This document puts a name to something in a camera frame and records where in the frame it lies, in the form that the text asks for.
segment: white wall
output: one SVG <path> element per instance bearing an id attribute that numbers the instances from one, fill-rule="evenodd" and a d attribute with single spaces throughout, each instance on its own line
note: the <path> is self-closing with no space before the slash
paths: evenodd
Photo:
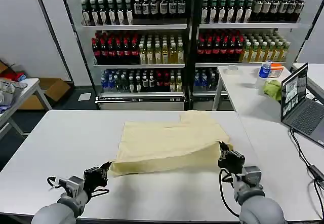
<path id="1" fill-rule="evenodd" d="M 30 77 L 70 81 L 37 0 L 0 0 L 0 58 Z"/>

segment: black cable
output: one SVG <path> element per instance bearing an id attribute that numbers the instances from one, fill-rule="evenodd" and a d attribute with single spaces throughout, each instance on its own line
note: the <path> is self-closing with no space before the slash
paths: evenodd
<path id="1" fill-rule="evenodd" d="M 229 212 L 231 212 L 234 216 L 239 217 L 239 215 L 236 214 L 234 211 L 232 211 L 232 209 L 227 205 L 226 200 L 224 198 L 223 186 L 222 186 L 222 172 L 227 172 L 227 171 L 225 171 L 224 169 L 221 169 L 221 171 L 219 172 L 219 190 L 221 192 L 222 201 L 223 201 L 224 205 L 226 206 L 226 208 L 229 210 Z"/>

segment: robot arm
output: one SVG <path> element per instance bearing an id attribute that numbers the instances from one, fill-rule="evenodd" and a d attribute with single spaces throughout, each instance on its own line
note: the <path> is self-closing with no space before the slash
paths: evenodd
<path id="1" fill-rule="evenodd" d="M 57 203 L 45 206 L 40 209 L 32 219 L 31 224 L 75 224 L 85 205 L 92 197 L 107 194 L 109 190 L 95 190 L 97 187 L 107 185 L 107 171 L 111 162 L 103 164 L 101 167 L 93 167 L 84 172 L 84 180 L 76 176 L 69 179 L 59 179 L 49 177 L 48 183 L 53 188 L 64 188 L 65 193 Z"/>

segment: cardboard box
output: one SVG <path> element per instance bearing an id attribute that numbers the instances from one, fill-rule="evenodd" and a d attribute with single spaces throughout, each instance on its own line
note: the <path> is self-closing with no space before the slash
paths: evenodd
<path id="1" fill-rule="evenodd" d="M 39 86 L 51 105 L 60 100 L 70 89 L 70 86 L 67 83 L 56 78 L 40 78 Z M 19 109 L 42 110 L 44 107 L 36 95 L 31 95 Z"/>

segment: laptop screen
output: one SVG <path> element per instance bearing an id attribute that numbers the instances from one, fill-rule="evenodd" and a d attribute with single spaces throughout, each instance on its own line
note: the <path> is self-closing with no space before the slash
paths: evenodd
<path id="1" fill-rule="evenodd" d="M 308 63 L 281 83 L 281 120 L 306 96 Z"/>

